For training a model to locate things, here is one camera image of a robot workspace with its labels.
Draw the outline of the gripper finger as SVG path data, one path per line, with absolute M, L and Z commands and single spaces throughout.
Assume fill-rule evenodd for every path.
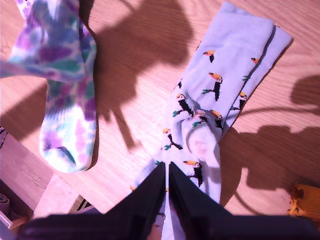
M 173 162 L 168 169 L 169 196 L 183 220 L 215 221 L 232 214 L 202 192 Z
M 166 165 L 157 167 L 127 197 L 106 213 L 115 220 L 146 220 L 154 218 L 162 206 L 166 193 Z

